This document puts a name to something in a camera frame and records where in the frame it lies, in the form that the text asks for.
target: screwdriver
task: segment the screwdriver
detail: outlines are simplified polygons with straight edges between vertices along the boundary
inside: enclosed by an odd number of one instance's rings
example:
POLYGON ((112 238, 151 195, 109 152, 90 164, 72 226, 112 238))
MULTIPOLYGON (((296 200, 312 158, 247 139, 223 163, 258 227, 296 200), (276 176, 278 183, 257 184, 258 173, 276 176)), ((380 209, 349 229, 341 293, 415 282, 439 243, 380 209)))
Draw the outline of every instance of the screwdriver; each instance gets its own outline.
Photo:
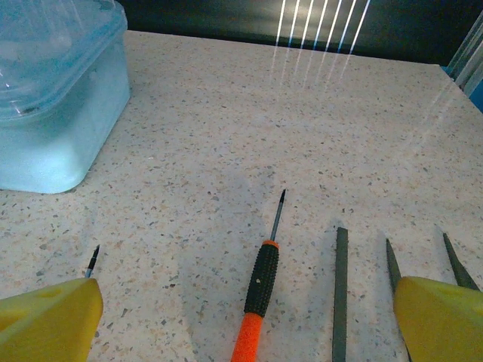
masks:
POLYGON ((247 299, 245 300, 245 316, 241 323, 231 362, 255 362, 257 358, 262 321, 269 306, 277 273, 278 244, 275 242, 275 235, 280 221, 281 209, 284 206, 285 191, 282 192, 278 203, 270 239, 264 241, 258 251, 248 286, 247 299))

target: speckled countertop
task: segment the speckled countertop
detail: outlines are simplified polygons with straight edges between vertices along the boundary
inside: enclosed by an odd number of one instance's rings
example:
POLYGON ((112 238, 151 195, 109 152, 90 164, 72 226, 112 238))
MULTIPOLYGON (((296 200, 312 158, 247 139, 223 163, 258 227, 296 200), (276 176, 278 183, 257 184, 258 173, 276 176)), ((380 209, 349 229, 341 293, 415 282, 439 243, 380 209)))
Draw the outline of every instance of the speckled countertop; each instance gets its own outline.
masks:
POLYGON ((483 115, 438 66, 125 36, 132 98, 71 192, 0 192, 0 297, 93 276, 89 361, 227 361, 288 188, 259 361, 329 361, 335 227, 349 230, 348 361, 403 361, 403 275, 483 287, 483 115))

